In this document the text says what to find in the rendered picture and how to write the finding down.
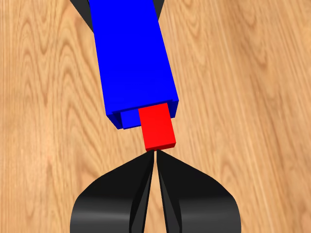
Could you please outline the blue hollow socket block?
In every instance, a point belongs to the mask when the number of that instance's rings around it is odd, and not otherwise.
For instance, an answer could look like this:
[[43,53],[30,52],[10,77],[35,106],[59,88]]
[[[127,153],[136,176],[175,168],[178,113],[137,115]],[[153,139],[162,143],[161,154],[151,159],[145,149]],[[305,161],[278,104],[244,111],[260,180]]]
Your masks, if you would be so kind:
[[178,95],[153,0],[90,0],[106,116],[117,129],[140,125],[139,108]]

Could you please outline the thin red peg bar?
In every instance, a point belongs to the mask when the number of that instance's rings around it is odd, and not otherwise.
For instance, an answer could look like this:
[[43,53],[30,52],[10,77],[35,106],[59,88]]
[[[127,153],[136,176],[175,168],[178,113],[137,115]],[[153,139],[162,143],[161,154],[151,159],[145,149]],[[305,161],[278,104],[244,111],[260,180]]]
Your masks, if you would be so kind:
[[140,108],[138,113],[147,151],[169,149],[176,145],[167,103]]

